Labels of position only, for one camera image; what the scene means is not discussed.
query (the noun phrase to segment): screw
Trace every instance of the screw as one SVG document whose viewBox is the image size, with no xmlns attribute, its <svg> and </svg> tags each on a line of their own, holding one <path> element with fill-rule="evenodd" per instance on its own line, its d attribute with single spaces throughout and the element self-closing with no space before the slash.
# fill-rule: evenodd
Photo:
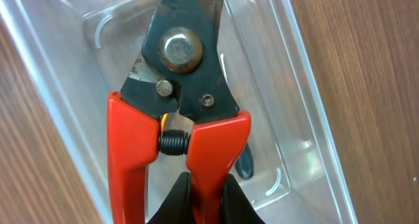
<svg viewBox="0 0 419 224">
<path fill-rule="evenodd" d="M 210 94 L 206 94 L 204 96 L 202 96 L 202 104 L 205 107 L 211 107 L 214 104 L 214 97 Z"/>
<path fill-rule="evenodd" d="M 160 80 L 156 83 L 156 90 L 161 96 L 170 96 L 173 92 L 173 85 L 167 80 Z"/>
<path fill-rule="evenodd" d="M 198 67 L 202 59 L 202 43 L 187 28 L 171 28 L 160 40 L 160 59 L 171 71 L 188 73 Z"/>
</svg>

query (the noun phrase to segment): brown wood surface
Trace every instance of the brown wood surface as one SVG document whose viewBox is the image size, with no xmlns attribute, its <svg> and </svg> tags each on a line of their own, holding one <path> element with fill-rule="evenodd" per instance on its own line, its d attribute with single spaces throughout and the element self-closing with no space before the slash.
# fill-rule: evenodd
<svg viewBox="0 0 419 224">
<path fill-rule="evenodd" d="M 360 223 L 419 223 L 419 0 L 291 0 Z"/>
<path fill-rule="evenodd" d="M 0 223 L 101 223 L 3 24 L 0 99 Z"/>
</svg>

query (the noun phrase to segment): red handle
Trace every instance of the red handle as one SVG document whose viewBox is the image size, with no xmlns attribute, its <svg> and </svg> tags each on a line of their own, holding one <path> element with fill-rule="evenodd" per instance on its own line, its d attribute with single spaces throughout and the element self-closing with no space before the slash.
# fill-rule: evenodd
<svg viewBox="0 0 419 224">
<path fill-rule="evenodd" d="M 108 179 L 115 224 L 144 224 L 147 165 L 157 158 L 158 122 L 110 93 L 107 106 Z"/>
<path fill-rule="evenodd" d="M 197 224 L 220 222 L 221 194 L 227 174 L 243 151 L 251 127 L 250 113 L 195 125 L 186 165 L 192 173 L 193 212 Z"/>
</svg>

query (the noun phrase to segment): plastic box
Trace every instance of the plastic box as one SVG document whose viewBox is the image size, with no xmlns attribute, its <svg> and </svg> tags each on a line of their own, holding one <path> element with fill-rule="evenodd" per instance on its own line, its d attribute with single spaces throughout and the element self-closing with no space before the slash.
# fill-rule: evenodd
<svg viewBox="0 0 419 224">
<path fill-rule="evenodd" d="M 105 223 L 112 223 L 106 101 L 128 76 L 156 0 L 0 0 L 0 12 Z M 289 0 L 225 0 L 218 50 L 252 114 L 255 175 L 240 185 L 267 223 L 357 223 Z M 178 116 L 172 128 L 189 128 Z M 150 167 L 149 215 L 185 168 Z"/>
</svg>

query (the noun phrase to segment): black spring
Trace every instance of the black spring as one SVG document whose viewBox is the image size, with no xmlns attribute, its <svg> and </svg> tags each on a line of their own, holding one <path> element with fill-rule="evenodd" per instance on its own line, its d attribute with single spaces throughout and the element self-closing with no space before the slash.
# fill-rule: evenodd
<svg viewBox="0 0 419 224">
<path fill-rule="evenodd" d="M 186 155 L 190 138 L 189 133 L 182 130 L 163 131 L 163 136 L 158 137 L 158 150 L 165 155 Z"/>
</svg>

